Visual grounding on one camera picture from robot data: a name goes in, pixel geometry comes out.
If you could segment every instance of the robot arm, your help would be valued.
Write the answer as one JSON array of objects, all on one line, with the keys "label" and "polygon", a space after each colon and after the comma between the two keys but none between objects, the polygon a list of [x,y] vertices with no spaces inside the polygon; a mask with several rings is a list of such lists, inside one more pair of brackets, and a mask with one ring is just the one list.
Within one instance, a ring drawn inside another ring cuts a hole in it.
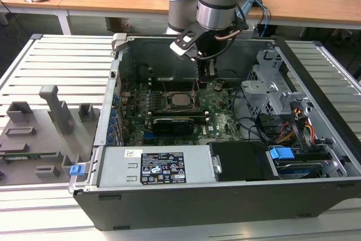
[{"label": "robot arm", "polygon": [[168,33],[181,33],[170,48],[197,61],[199,76],[246,28],[253,0],[170,0]]}]

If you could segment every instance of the blue cable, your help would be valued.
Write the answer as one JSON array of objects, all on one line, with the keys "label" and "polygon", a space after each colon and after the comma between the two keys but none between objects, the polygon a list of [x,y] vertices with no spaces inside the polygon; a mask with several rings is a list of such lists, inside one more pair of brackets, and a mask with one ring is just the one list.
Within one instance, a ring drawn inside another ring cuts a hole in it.
[{"label": "blue cable", "polygon": [[269,20],[268,20],[268,13],[267,13],[266,8],[262,5],[262,3],[261,3],[260,1],[258,1],[258,0],[254,0],[254,1],[259,5],[259,7],[260,7],[261,9],[263,9],[263,11],[264,11],[265,14],[266,14],[266,24],[265,24],[265,28],[263,29],[262,35],[261,35],[261,37],[263,37],[263,35],[265,35],[266,29],[267,29],[267,27],[268,27],[268,24],[270,23]]}]

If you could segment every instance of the floor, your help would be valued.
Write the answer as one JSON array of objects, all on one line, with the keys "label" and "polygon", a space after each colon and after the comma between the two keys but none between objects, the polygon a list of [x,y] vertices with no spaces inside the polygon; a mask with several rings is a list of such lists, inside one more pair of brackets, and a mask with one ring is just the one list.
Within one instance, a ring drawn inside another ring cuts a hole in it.
[{"label": "floor", "polygon": [[[0,28],[0,75],[2,75],[11,62],[23,48],[29,36],[34,33],[61,34],[58,18],[51,15],[14,14],[8,18],[9,25]],[[17,20],[26,29],[29,35],[18,24]],[[73,34],[76,35],[105,35],[111,36],[105,25],[105,18],[72,16]],[[161,34],[167,27],[166,20],[130,19],[132,33]],[[286,40],[300,40],[298,37],[299,27],[278,27],[275,37],[283,37]],[[359,32],[343,32],[342,45],[335,45],[330,37],[333,29],[307,29],[304,40],[320,41],[330,53],[349,71],[354,73],[361,65],[361,56],[357,48],[360,48]]]}]

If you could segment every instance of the gray 3d-printed holder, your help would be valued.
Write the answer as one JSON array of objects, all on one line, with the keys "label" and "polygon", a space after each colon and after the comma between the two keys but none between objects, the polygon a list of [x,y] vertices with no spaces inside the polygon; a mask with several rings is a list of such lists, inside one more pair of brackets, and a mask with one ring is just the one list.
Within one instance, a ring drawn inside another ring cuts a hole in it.
[{"label": "gray 3d-printed holder", "polygon": [[71,166],[89,160],[100,112],[92,104],[68,109],[57,93],[56,86],[39,92],[50,111],[31,110],[27,102],[9,106],[0,135],[0,186],[69,182]]}]

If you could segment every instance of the white sticker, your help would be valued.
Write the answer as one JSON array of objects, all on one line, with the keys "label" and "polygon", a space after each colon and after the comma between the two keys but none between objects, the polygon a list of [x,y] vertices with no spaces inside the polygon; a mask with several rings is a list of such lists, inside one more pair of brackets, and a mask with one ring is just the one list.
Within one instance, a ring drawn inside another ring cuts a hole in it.
[{"label": "white sticker", "polygon": [[176,174],[174,175],[174,179],[182,179],[185,178],[186,176],[184,174]]},{"label": "white sticker", "polygon": [[138,149],[127,149],[125,150],[125,158],[135,158],[135,157],[141,157],[143,153],[143,150]]}]

